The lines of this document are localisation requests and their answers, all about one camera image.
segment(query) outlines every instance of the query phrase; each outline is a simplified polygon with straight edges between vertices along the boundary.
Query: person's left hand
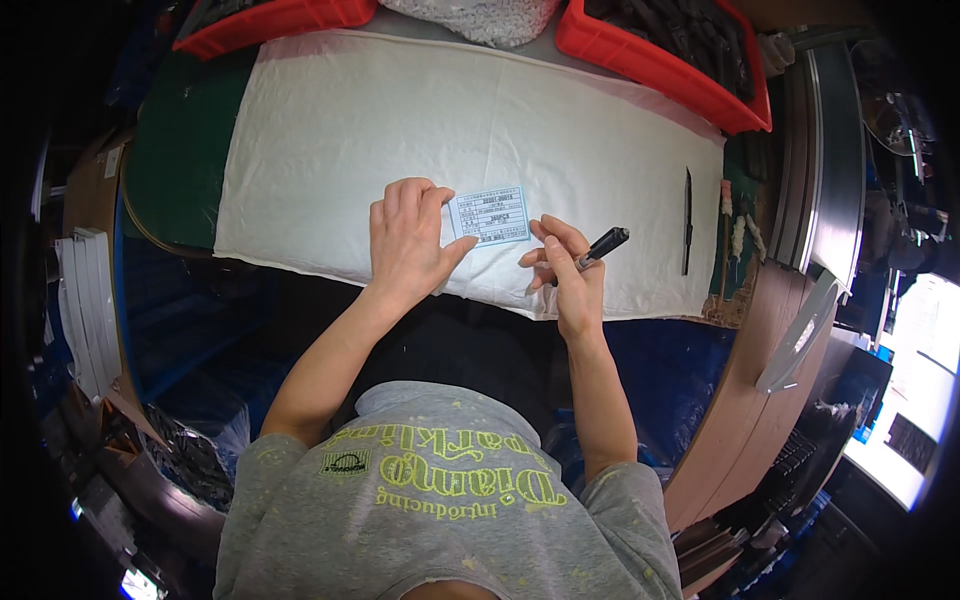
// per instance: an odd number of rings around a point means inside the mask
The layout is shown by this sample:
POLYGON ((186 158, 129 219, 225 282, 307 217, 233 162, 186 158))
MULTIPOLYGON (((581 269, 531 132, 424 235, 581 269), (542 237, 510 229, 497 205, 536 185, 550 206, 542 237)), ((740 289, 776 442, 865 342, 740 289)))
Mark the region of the person's left hand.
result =
POLYGON ((383 200, 370 205, 368 289, 400 316, 437 289, 477 243, 466 235, 440 247, 441 208, 453 196, 431 180, 408 178, 388 185, 383 200))

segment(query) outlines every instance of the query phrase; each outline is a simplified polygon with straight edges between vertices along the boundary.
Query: black marker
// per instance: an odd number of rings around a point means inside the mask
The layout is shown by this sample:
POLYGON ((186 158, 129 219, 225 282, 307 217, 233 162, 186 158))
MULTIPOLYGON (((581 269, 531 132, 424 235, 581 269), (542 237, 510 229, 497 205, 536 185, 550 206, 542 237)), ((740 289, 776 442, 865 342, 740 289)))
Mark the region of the black marker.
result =
MULTIPOLYGON (((577 271, 582 273, 590 265, 600 260, 607 254, 613 251, 617 246, 623 244, 630 239, 630 230, 627 228, 611 228, 610 231, 607 231, 600 239, 593 242, 590 245, 590 249, 586 254, 582 256, 577 256, 573 259, 573 264, 577 268, 577 271)), ((557 278, 554 277, 553 281, 550 282, 550 285, 557 285, 557 278)))

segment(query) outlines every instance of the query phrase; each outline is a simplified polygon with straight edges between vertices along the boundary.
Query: person's right hand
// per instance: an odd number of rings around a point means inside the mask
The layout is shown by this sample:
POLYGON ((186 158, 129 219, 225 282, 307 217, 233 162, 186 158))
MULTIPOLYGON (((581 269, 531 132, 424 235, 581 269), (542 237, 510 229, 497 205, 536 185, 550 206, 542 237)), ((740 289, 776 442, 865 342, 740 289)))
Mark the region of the person's right hand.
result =
POLYGON ((603 337, 603 278, 606 266, 598 260, 579 273, 573 258, 587 253, 590 242, 578 229, 556 217, 543 215, 530 221, 530 231, 543 242, 520 258, 520 265, 532 267, 548 262, 549 269, 534 275, 530 287, 537 290, 557 278, 557 323, 568 345, 603 337))

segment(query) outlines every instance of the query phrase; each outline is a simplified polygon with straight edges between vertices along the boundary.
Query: white plastic part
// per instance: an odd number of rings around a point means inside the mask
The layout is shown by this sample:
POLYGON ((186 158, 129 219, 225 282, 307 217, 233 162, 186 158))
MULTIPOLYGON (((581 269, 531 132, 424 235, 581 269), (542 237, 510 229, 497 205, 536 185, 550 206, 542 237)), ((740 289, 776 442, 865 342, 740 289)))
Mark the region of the white plastic part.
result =
POLYGON ((756 381, 756 388, 766 394, 775 394, 796 387, 793 373, 804 360, 824 325, 828 324, 833 305, 842 289, 836 276, 824 269, 817 284, 806 298, 793 323, 787 328, 780 345, 767 363, 767 368, 756 381))

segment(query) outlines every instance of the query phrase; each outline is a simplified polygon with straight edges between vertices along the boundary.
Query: person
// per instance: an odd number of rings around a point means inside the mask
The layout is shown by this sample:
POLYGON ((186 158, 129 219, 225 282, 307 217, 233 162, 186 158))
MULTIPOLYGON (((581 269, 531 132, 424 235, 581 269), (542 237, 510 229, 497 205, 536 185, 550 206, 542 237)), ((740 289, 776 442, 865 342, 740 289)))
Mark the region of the person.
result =
POLYGON ((589 242, 559 219, 530 222, 543 247, 520 265, 538 267, 533 289, 558 280, 579 500, 520 414, 464 388, 382 383, 321 441, 373 345, 476 244, 440 246, 453 196, 413 178, 371 205, 370 284, 287 375, 237 463, 214 598, 682 597, 660 482, 636 461, 604 339, 605 267, 577 271, 589 242))

